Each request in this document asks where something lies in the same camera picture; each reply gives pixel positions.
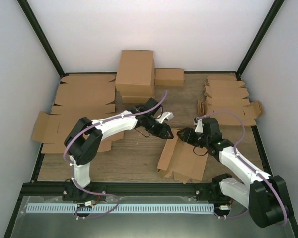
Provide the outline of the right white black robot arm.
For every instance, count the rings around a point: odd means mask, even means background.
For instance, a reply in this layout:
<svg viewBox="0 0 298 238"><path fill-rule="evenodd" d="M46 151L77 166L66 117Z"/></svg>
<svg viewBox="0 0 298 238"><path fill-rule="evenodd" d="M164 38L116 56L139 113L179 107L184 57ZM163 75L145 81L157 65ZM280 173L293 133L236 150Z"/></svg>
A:
<svg viewBox="0 0 298 238"><path fill-rule="evenodd" d="M230 175L215 177L212 197L221 200L228 196L237 201L247 208L254 223L261 228L285 225L294 211L284 179L261 170L243 156L236 145L223 139L215 118L195 121L195 128L177 132L179 139L194 147L206 148L209 155L239 177L239 180Z"/></svg>

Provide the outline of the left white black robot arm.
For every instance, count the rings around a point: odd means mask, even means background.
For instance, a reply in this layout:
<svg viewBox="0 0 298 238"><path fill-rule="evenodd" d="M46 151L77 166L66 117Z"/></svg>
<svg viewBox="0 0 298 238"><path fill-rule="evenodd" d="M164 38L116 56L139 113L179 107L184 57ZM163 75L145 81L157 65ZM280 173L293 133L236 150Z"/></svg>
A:
<svg viewBox="0 0 298 238"><path fill-rule="evenodd" d="M143 105L133 106L104 119L80 118L64 141L64 158L70 161L73 168L71 180L75 185L75 196L80 200L87 200L91 196L90 163L104 140L139 127L152 136L173 139L171 127L166 123L173 117L172 112L163 110L162 101L150 98Z"/></svg>

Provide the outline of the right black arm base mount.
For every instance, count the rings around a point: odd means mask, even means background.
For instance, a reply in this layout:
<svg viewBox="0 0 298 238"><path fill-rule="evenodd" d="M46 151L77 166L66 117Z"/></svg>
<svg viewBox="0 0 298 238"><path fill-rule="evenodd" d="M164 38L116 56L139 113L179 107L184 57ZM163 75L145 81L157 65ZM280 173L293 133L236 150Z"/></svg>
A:
<svg viewBox="0 0 298 238"><path fill-rule="evenodd" d="M198 183L195 185L196 200L206 201L208 203L224 203L232 200L231 197L223 195L219 183L227 178L233 178L232 175L225 173L212 178L209 183Z"/></svg>

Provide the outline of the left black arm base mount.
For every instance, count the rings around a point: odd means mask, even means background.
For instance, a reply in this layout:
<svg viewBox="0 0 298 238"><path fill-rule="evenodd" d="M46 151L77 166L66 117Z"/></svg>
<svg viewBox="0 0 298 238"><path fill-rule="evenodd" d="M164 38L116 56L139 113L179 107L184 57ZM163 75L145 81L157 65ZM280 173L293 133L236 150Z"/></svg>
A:
<svg viewBox="0 0 298 238"><path fill-rule="evenodd" d="M72 182L71 178L64 181L63 201L87 202L90 200L104 201L105 196L96 196L78 189Z"/></svg>

